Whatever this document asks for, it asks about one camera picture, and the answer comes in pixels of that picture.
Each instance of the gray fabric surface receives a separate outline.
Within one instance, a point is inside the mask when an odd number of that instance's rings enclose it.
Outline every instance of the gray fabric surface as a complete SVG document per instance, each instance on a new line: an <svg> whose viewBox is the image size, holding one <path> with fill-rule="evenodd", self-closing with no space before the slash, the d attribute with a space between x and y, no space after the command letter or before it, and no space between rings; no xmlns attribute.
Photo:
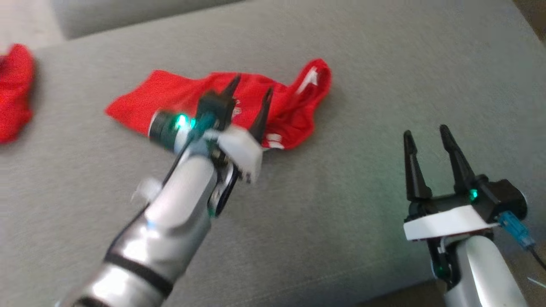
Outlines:
<svg viewBox="0 0 546 307"><path fill-rule="evenodd" d="M50 0L66 38L240 0Z"/></svg>
<svg viewBox="0 0 546 307"><path fill-rule="evenodd" d="M36 57L35 117L0 147L5 306L52 305L85 278L138 210L140 179L167 172L173 155L103 114L153 69L289 83L322 57L333 71L314 135L265 153L166 306L349 306L431 278L425 244L402 230L406 129L435 193L453 186L446 123L477 173L526 193L546 239L546 52L509 0L245 2Z"/></svg>

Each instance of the blue cable connector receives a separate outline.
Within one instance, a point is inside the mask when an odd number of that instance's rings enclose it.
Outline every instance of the blue cable connector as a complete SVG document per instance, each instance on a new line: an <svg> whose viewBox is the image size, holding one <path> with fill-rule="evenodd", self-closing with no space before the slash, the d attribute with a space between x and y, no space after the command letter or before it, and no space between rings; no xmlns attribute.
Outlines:
<svg viewBox="0 0 546 307"><path fill-rule="evenodd" d="M524 250L528 250L535 245L535 240L529 235L527 227L511 211L501 213L498 223L518 241L518 244Z"/></svg>

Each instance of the red fabric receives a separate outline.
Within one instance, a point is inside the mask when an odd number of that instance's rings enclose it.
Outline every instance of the red fabric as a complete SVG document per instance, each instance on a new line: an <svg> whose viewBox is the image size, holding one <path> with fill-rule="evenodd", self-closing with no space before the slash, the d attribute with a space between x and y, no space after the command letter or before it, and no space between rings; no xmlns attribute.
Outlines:
<svg viewBox="0 0 546 307"><path fill-rule="evenodd" d="M28 108L34 67L32 55L19 44L0 58L0 143L17 139L19 131L32 118Z"/></svg>
<svg viewBox="0 0 546 307"><path fill-rule="evenodd" d="M235 76L236 73L211 73L194 80L156 70L133 92L112 102L105 112L126 127L147 135L157 110L195 116L199 98L210 89L221 92ZM321 59L309 62L290 86L262 75L243 73L234 94L238 101L232 123L249 129L262 98L273 87L262 145L294 148L313 132L313 112L330 90L330 84L330 68Z"/></svg>

